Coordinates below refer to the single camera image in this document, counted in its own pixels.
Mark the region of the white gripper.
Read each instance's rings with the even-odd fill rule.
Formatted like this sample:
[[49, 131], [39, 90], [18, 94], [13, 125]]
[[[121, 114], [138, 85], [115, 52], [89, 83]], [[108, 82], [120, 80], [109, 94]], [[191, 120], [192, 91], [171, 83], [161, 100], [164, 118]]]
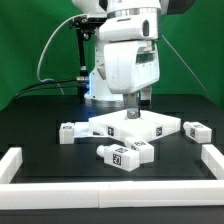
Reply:
[[129, 119], [140, 117], [142, 103], [151, 103], [152, 86], [160, 77], [157, 46], [152, 41], [124, 41], [106, 44], [104, 66], [112, 94], [124, 94]]

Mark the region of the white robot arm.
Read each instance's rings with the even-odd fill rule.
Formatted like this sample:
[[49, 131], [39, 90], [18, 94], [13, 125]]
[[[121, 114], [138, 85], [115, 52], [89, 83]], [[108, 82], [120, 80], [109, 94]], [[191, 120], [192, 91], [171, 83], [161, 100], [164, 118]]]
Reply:
[[96, 23], [103, 45], [101, 78], [113, 94], [121, 94], [127, 117], [140, 117], [140, 102], [151, 99], [150, 87], [160, 77], [156, 41], [163, 15], [183, 14], [196, 0], [71, 0]]

